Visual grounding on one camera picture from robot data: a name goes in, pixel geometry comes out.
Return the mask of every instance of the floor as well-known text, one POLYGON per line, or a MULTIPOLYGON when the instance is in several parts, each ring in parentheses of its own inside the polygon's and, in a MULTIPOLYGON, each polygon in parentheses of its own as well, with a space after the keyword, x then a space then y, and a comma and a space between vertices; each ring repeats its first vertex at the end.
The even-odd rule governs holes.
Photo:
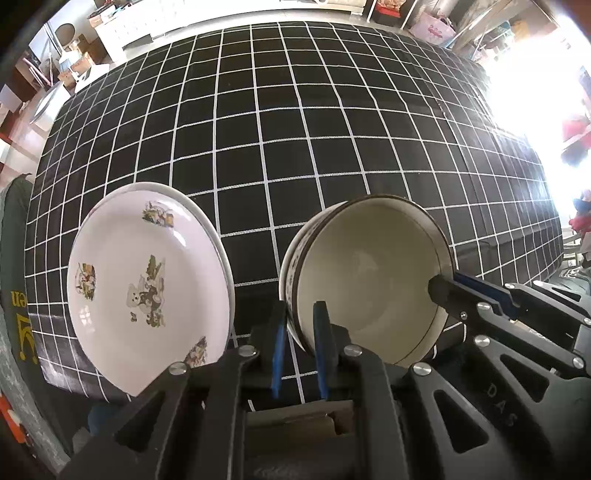
POLYGON ((35 178, 49 132, 31 125, 30 120, 44 95, 43 90, 37 92, 15 121, 10 133, 13 145, 0 158, 0 161, 4 163, 4 168, 0 173, 0 189, 3 189, 12 179, 22 173, 31 174, 30 180, 35 178))

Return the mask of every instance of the table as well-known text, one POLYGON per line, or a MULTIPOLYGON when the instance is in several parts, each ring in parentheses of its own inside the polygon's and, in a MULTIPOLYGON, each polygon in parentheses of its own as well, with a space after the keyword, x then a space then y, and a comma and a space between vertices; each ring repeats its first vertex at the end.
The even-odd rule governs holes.
POLYGON ((315 2, 281 2, 281 0, 226 0, 225 2, 199 2, 187 0, 141 0, 124 9, 95 27, 97 35, 111 59, 117 63, 127 60, 124 47, 146 35, 158 38, 167 32, 222 17, 252 12, 322 9, 363 13, 363 0, 332 0, 323 4, 315 2))
POLYGON ((78 93, 79 91, 89 86, 91 83, 97 81, 103 75, 109 73, 109 68, 110 66, 106 63, 99 65, 91 65, 89 68, 88 77, 84 78, 83 80, 78 80, 78 82, 76 83, 76 88, 74 89, 74 93, 78 93))
MULTIPOLYGON (((236 283, 230 347, 267 320, 298 229, 368 193, 422 205, 463 272, 545 280, 561 262, 558 214, 539 158, 496 124, 488 94, 482 68, 447 50, 319 22, 200 35, 109 72, 64 105, 31 198, 25 279, 47 381, 126 398, 75 337, 66 272, 86 214, 135 181, 189 195, 221 235, 236 283)), ((430 356, 465 335, 450 318, 430 356)), ((292 340, 286 355, 286 398, 318 398, 313 359, 292 340)))

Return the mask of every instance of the cardboard box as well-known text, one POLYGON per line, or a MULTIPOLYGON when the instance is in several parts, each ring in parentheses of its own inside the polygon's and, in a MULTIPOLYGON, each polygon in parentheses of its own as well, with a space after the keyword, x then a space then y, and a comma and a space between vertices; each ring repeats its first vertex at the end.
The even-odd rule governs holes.
POLYGON ((57 76, 57 78, 64 82, 64 87, 66 87, 67 90, 74 88, 76 86, 76 81, 74 80, 74 77, 72 76, 72 72, 70 70, 65 70, 61 72, 57 76))
POLYGON ((80 55, 84 55, 88 51, 90 44, 84 34, 78 35, 78 38, 70 43, 71 50, 77 50, 80 55))
POLYGON ((86 72, 90 67, 94 65, 94 62, 88 55, 88 52, 84 54, 84 56, 78 60, 76 63, 72 64, 72 70, 74 70, 78 75, 82 75, 86 72))
POLYGON ((94 17, 90 17, 88 19, 88 21, 90 22, 90 26, 92 28, 96 28, 98 25, 100 25, 101 23, 103 23, 103 19, 102 17, 99 15, 95 15, 94 17))
POLYGON ((93 43, 91 43, 88 46, 86 52, 88 55, 90 55, 90 58, 95 63, 95 65, 100 65, 107 56, 106 48, 103 45, 103 42, 101 42, 100 38, 97 38, 93 43))

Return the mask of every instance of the plate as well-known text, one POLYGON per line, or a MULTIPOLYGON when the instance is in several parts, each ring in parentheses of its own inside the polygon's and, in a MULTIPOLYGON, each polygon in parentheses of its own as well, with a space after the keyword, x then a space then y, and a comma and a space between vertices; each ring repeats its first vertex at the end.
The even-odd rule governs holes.
POLYGON ((197 205, 157 183, 121 187, 90 211, 74 240, 67 294, 85 354, 130 395, 175 361, 216 362, 233 322, 221 240, 197 205))

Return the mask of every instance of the bolt head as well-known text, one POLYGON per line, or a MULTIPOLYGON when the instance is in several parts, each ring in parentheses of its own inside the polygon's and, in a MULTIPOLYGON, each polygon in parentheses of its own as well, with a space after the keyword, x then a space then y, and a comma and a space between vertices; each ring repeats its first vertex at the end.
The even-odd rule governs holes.
POLYGON ((573 365, 575 368, 578 368, 579 370, 585 368, 585 362, 583 362, 583 359, 578 356, 573 358, 573 365))
POLYGON ((256 348, 252 345, 242 345, 238 347, 238 354, 244 357, 253 356, 256 355, 256 348))
POLYGON ((168 367, 168 373, 171 375, 182 375, 187 372, 189 367, 185 362, 175 362, 168 367))
POLYGON ((363 353, 363 349, 359 345, 351 343, 351 345, 347 345, 343 348, 343 352, 346 356, 359 356, 363 353))
POLYGON ((474 337, 474 343, 480 348, 484 348, 491 344, 491 339, 489 339, 486 335, 476 335, 474 337))
POLYGON ((426 364, 425 362, 419 362, 413 365, 413 372, 417 374, 419 377, 426 377, 433 371, 431 365, 426 364))

